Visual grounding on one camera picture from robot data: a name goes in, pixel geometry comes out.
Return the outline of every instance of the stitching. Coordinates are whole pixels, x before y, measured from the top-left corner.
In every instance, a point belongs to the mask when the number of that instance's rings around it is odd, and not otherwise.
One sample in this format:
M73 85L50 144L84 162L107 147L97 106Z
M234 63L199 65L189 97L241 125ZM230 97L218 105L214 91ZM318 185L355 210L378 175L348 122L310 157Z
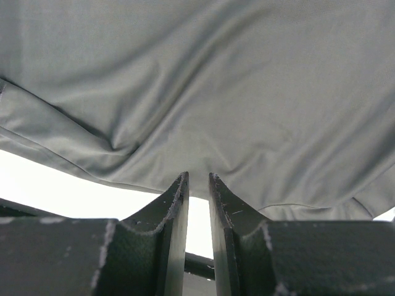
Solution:
M7 85L4 85L4 87L0 91L0 103L1 103L1 98L2 98L2 95L4 94L4 90L6 89L6 87L7 87Z

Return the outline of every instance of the white surface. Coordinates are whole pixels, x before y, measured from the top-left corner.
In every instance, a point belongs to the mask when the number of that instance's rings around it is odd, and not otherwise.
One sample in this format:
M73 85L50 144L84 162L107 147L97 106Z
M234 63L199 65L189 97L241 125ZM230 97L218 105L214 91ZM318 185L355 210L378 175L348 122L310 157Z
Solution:
M0 150L0 198L71 218L125 219L157 197L96 184ZM391 221L392 209L376 218ZM186 251L213 258L209 203L190 197Z

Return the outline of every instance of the garment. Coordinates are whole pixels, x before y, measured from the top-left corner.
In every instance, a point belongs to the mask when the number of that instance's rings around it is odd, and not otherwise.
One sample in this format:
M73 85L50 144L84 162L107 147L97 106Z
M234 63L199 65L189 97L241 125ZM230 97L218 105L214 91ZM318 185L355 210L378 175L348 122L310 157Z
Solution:
M274 220L395 206L395 1L2 0L0 149Z

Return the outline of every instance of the white background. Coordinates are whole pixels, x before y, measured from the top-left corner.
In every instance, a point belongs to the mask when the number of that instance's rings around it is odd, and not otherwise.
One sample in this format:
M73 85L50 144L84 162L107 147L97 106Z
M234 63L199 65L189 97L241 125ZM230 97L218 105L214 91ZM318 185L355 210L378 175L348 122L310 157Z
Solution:
M125 219L157 197L96 184L0 150L0 198L71 218ZM394 209L377 217L391 221ZM186 251L213 258L209 203L189 198Z

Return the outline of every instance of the gray cloth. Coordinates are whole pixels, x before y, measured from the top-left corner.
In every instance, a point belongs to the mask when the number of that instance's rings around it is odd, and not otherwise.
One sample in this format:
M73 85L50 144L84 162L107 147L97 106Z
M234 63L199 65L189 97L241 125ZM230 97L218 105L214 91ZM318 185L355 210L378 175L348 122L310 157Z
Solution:
M394 32L393 0L0 0L0 149L141 191L189 171L202 198L212 171L276 220L371 219L395 206Z

